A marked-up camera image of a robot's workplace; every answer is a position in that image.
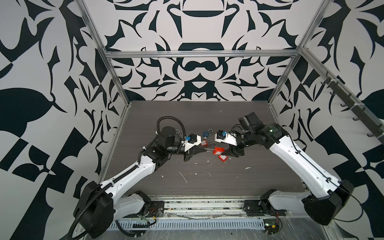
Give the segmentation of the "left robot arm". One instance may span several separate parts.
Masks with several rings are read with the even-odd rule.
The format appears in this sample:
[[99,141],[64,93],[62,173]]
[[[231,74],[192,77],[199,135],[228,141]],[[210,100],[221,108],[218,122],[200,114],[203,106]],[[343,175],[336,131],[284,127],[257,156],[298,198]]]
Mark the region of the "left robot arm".
[[123,195],[140,180],[151,175],[173,155],[183,155],[188,161],[193,155],[204,153],[202,138],[196,134],[180,136],[170,126],[157,130],[156,137],[139,152],[138,160],[125,170],[101,183],[87,184],[80,196],[68,240],[79,240],[85,235],[97,238],[118,219],[127,215],[146,215],[150,198],[137,191],[127,198]]

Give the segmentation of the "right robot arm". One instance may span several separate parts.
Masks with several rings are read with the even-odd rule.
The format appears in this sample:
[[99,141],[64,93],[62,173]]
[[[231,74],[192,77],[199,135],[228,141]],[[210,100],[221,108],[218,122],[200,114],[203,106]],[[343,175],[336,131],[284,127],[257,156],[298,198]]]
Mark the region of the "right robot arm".
[[235,158],[245,154],[245,148],[260,145],[283,160],[307,186],[302,193],[269,190],[261,197],[275,211],[294,211],[308,215],[326,226],[346,205],[354,186],[348,180],[340,181],[308,156],[279,124],[265,125],[255,113],[239,118],[243,132],[219,130],[218,143],[229,144],[224,156]]

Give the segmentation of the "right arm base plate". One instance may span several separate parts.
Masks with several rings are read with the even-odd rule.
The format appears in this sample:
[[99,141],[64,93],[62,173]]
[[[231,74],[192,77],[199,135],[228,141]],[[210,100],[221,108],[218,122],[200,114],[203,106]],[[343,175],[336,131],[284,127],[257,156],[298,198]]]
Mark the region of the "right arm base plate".
[[243,210],[249,217],[285,216],[287,210],[276,210],[267,200],[245,200]]

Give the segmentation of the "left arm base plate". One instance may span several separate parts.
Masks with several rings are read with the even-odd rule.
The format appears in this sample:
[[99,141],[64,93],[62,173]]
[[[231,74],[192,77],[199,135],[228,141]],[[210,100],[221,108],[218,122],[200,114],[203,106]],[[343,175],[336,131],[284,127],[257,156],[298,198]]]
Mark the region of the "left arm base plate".
[[143,208],[137,214],[128,215],[128,218],[134,217],[161,217],[164,214],[165,202],[164,201],[151,201],[145,203]]

